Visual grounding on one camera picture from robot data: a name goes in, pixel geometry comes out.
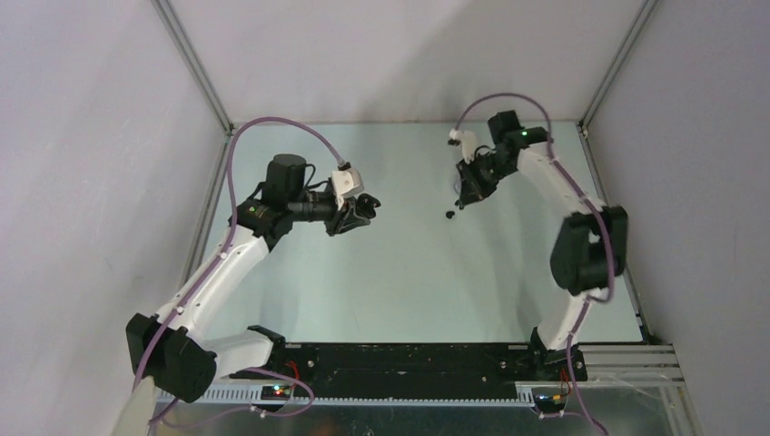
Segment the black earbud charging case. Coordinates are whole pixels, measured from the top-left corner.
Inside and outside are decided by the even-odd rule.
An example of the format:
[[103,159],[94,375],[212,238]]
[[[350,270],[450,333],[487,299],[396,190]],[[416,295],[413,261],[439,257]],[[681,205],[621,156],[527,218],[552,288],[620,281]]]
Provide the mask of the black earbud charging case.
[[367,220],[372,220],[377,216],[377,209],[381,207],[381,201],[376,197],[362,193],[356,199],[357,215]]

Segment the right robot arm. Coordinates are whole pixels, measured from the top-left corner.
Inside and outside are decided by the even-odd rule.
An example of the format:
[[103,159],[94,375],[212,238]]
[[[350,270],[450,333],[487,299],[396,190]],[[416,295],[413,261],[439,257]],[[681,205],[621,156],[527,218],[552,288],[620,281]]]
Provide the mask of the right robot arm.
[[550,131],[523,126],[515,111],[488,120],[491,145],[482,145],[469,130],[454,126],[448,143],[461,159],[459,209],[479,203],[497,191],[499,183],[519,175],[535,187],[560,220],[549,257],[553,280],[561,290],[554,311],[534,329],[528,355],[531,373],[550,380],[565,366],[562,353],[577,343],[590,307],[614,297],[615,279],[626,267],[628,215],[592,197],[556,157]]

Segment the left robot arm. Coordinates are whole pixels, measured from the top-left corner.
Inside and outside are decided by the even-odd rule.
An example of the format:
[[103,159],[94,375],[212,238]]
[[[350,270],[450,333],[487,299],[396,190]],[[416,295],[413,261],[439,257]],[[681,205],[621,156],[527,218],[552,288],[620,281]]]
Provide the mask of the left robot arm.
[[296,154],[277,154],[264,181],[228,220],[226,234],[188,282],[152,315],[126,325],[134,377],[175,398],[197,401],[210,385],[253,367],[276,378],[287,366],[281,336],[260,326],[206,340],[215,315],[246,275],[262,262],[296,223],[323,223],[329,236],[367,226],[380,200],[364,193],[359,172],[349,164],[326,180],[309,184],[311,164]]

